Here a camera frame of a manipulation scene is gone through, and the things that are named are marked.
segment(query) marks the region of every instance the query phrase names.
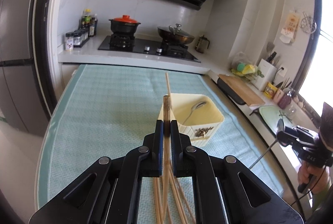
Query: gas stove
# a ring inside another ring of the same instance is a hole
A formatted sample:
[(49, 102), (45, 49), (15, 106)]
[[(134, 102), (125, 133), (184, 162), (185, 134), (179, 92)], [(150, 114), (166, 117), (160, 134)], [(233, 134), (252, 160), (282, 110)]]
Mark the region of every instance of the gas stove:
[(188, 51), (188, 46), (166, 41), (136, 39), (134, 36), (106, 36), (98, 50), (132, 52), (147, 55), (166, 56), (188, 61), (200, 61)]

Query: kitchen cabinet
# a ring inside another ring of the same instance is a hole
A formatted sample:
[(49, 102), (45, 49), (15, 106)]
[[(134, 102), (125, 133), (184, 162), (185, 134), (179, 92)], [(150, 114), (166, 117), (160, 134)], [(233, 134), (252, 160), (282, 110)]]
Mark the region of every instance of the kitchen cabinet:
[(72, 78), (74, 71), (79, 67), (77, 64), (62, 64), (61, 65), (61, 72), (64, 82), (64, 89), (66, 88), (67, 84)]

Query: window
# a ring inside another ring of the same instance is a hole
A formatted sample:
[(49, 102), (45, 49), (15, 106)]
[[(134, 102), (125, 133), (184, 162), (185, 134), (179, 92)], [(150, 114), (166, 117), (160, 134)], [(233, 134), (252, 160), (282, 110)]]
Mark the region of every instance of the window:
[(333, 65), (333, 0), (316, 0), (314, 19), (318, 27), (310, 37), (295, 87), (310, 109), (317, 113), (316, 116), (321, 116), (324, 101), (333, 106), (333, 94), (330, 93), (333, 84), (333, 73), (330, 76)]

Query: french press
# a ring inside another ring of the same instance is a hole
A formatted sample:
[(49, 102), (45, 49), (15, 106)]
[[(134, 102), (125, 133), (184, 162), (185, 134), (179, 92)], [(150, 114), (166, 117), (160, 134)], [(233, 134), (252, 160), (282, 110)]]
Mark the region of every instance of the french press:
[(209, 40), (205, 37), (205, 35), (201, 36), (196, 43), (195, 50), (199, 53), (204, 53), (206, 49), (209, 47)]

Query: wooden cutting board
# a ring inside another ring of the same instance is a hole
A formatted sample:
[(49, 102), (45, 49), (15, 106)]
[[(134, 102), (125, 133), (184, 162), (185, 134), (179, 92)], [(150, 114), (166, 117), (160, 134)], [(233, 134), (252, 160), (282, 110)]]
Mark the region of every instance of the wooden cutting board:
[(265, 104), (265, 101), (239, 77), (219, 75), (219, 78), (221, 78), (239, 97), (241, 97), (248, 106), (262, 106)]

